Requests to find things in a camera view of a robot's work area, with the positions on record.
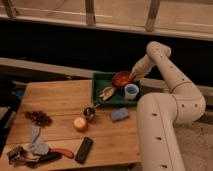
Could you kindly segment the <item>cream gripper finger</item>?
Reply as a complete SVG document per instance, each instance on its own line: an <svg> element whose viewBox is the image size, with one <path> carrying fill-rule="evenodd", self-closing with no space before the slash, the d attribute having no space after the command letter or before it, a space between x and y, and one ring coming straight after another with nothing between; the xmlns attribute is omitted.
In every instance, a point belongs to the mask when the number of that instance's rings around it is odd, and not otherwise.
<svg viewBox="0 0 213 171"><path fill-rule="evenodd" d="M129 81L134 80L136 76L137 76L137 73L135 71L132 71L129 75Z"/></svg>

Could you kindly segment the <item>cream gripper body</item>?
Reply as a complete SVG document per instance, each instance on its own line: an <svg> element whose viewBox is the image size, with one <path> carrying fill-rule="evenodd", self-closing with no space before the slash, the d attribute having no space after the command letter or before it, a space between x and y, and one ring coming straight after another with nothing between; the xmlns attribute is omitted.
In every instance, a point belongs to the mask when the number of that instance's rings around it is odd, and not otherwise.
<svg viewBox="0 0 213 171"><path fill-rule="evenodd" d="M135 71L137 73L137 76L135 77L135 79L140 79L145 77L152 70L154 66L155 64L150 59L150 57L148 55L145 55L143 58L137 61L134 67L132 68L132 71Z"/></svg>

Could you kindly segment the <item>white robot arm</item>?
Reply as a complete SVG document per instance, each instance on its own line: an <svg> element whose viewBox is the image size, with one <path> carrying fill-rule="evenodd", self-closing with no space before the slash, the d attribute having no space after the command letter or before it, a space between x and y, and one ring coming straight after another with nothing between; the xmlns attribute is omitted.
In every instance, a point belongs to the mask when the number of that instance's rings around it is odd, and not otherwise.
<svg viewBox="0 0 213 171"><path fill-rule="evenodd" d="M170 55L170 47L152 41L131 72L132 78L141 79L156 66L169 89L168 93L147 93L137 103L143 171L186 171L173 124L196 121L206 109L203 94Z"/></svg>

